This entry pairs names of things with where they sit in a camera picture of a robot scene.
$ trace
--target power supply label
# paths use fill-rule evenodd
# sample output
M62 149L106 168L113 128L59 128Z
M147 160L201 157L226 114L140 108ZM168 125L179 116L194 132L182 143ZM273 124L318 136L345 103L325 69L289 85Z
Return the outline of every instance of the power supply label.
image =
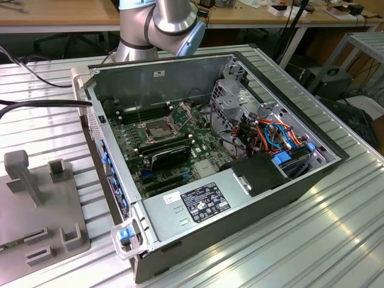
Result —
M194 222L200 223L230 208L215 182L181 194Z

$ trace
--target slotted aluminum table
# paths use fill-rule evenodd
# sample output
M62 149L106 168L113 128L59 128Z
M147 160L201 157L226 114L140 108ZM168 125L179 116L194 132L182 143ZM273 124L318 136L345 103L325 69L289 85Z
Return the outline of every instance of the slotted aluminum table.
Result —
M250 46L199 49L243 53L350 158L297 202L140 285L129 261L120 260L109 237L113 221L82 133L77 110L30 108L0 121L0 161L25 149L30 166L69 160L75 172L91 248L5 287L356 287L384 286L383 157L327 111L260 50ZM103 58L40 62L33 69L55 83L69 83L69 69ZM268 94L250 85L264 100ZM0 98L72 99L70 88L51 88L15 65L0 66ZM0 166L4 175L4 165Z

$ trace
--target metal shelf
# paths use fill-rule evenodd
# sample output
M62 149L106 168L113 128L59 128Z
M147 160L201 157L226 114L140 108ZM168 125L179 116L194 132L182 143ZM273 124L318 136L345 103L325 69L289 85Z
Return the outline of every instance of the metal shelf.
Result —
M313 80L312 84L308 88L308 91L314 92L316 87L319 85L324 75L327 73L331 65L336 61L339 54L344 50L348 45L354 45L355 49L347 57L347 59L342 64L342 68L349 66L353 58L357 55L358 51L362 51L367 55L371 56L373 59L379 61L381 64L384 62L384 33L381 32L361 32L361 33L347 33L341 39L340 43L336 49L332 52L329 59ZM368 89L368 94L370 94L380 83L384 80L384 73L381 75L375 83Z

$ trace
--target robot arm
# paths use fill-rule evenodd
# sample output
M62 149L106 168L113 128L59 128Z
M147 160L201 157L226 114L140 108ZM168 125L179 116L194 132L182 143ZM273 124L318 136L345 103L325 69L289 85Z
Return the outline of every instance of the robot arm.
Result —
M204 36L205 24L190 0L120 0L119 9L116 62L157 58L156 47L192 55Z

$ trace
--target computer case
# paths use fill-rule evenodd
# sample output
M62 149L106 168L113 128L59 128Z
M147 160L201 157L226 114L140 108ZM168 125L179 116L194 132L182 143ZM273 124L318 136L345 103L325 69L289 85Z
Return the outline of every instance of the computer case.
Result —
M322 67L305 69L300 77L300 84L308 89L321 69ZM313 94L329 100L339 100L341 99L340 94L347 90L352 80L353 77L348 72L338 66L332 66Z
M136 283L293 203L348 158L239 52L71 73L77 97L93 104L81 113L121 215L113 243ZM280 151L256 146L258 125ZM292 131L296 144L284 137Z

